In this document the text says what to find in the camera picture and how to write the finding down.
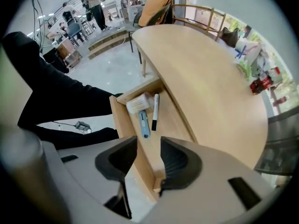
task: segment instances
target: black cable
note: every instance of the black cable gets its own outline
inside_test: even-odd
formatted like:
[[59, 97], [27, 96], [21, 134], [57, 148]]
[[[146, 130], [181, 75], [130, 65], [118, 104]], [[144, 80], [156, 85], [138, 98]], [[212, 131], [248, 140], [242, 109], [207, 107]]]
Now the black cable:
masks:
[[35, 39], [35, 37], [36, 37], [36, 12], [34, 10], [34, 6], [33, 6], [33, 17], [34, 17], [33, 37]]
[[70, 125], [70, 124], [66, 124], [66, 123], [59, 123], [59, 122], [56, 122], [56, 121], [52, 121], [53, 123], [57, 123], [57, 124], [61, 124], [61, 125], [69, 125], [69, 126], [74, 126], [76, 127], [75, 125]]
[[[35, 16], [35, 12], [37, 13], [37, 17], [39, 17], [39, 13], [38, 10], [36, 9], [35, 5], [34, 5], [34, 0], [31, 1], [32, 2], [32, 7], [33, 7], [33, 13], [34, 13], [34, 40], [36, 39], [36, 16]], [[41, 22], [38, 19], [38, 23], [39, 23], [39, 29], [41, 28]], [[39, 44], [39, 51], [41, 51], [41, 45], [42, 45], [42, 35], [41, 35], [41, 40], [40, 40], [40, 44]]]
[[[39, 6], [39, 8], [42, 12], [42, 16], [43, 16], [43, 9], [42, 9], [42, 6], [41, 6], [39, 0], [37, 0], [37, 3], [38, 3], [38, 6]], [[46, 28], [45, 28], [45, 19], [43, 17], [43, 44], [41, 44], [41, 47], [43, 47], [43, 45], [44, 45], [45, 38], [46, 38]]]

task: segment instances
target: wooden drawer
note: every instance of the wooden drawer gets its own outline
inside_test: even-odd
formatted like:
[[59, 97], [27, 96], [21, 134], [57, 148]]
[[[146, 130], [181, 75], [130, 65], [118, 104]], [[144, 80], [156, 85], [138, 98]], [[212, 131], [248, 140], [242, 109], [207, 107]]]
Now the wooden drawer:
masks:
[[[142, 137], [138, 114], [129, 114], [126, 102], [149, 92], [152, 95], [159, 93], [160, 103], [157, 121], [157, 130], [150, 131], [150, 138]], [[152, 200], [158, 200], [161, 181], [166, 177], [164, 163], [160, 157], [161, 136], [192, 141], [191, 135], [181, 115], [173, 103], [162, 81], [155, 77], [135, 87], [120, 97], [110, 97], [114, 122], [120, 138], [137, 136], [137, 158], [132, 166], [138, 182], [144, 193]], [[153, 109], [147, 109], [149, 127], [151, 129]]]

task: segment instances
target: white marker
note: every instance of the white marker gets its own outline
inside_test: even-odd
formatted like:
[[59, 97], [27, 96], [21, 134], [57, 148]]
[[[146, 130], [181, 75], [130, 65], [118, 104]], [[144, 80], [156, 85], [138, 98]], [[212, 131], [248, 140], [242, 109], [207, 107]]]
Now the white marker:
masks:
[[153, 116], [153, 123], [151, 125], [152, 131], [156, 131], [157, 120], [158, 120], [158, 109], [159, 109], [159, 94], [155, 94], [154, 116]]

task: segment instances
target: gray floor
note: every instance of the gray floor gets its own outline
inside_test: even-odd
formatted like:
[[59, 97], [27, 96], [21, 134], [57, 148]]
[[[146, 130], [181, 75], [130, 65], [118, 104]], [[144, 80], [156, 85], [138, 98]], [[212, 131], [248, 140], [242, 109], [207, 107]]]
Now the gray floor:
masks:
[[[103, 33], [96, 31], [95, 34], [91, 35], [89, 37], [89, 41], [85, 42], [80, 46], [80, 48], [78, 48], [78, 51], [82, 54], [83, 59], [67, 75], [82, 82], [83, 85], [88, 84], [112, 94], [124, 93], [143, 83], [147, 79], [152, 78], [153, 75], [150, 70], [147, 70], [146, 78], [141, 75], [141, 65], [134, 42], [134, 53], [131, 52], [130, 43], [125, 42], [122, 45], [102, 53], [92, 60], [87, 58], [89, 45], [94, 43], [95, 40], [106, 36], [107, 33], [114, 31], [116, 31], [115, 28]], [[74, 125], [79, 120], [88, 123], [93, 132], [105, 127], [115, 128], [112, 115], [57, 121]], [[40, 126], [59, 130], [58, 124], [52, 122], [44, 123]], [[61, 125], [61, 127], [64, 131], [80, 133], [79, 130], [72, 126]], [[151, 203], [143, 195], [142, 191], [139, 189], [139, 185], [136, 182], [134, 174], [131, 171], [129, 171], [126, 177], [126, 187], [132, 211], [132, 221], [139, 222], [150, 211], [154, 203]]]

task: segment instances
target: red object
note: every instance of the red object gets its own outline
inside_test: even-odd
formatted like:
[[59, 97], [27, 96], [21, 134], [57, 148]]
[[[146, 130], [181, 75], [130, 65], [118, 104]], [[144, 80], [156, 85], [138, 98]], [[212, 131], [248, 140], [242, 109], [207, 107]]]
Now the red object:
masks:
[[257, 80], [251, 83], [250, 88], [252, 93], [256, 95], [268, 89], [271, 85], [273, 85], [273, 81], [266, 71], [261, 74]]
[[279, 75], [279, 74], [280, 74], [280, 70], [279, 70], [279, 68], [278, 68], [278, 67], [275, 67], [274, 69], [276, 70], [277, 74]]

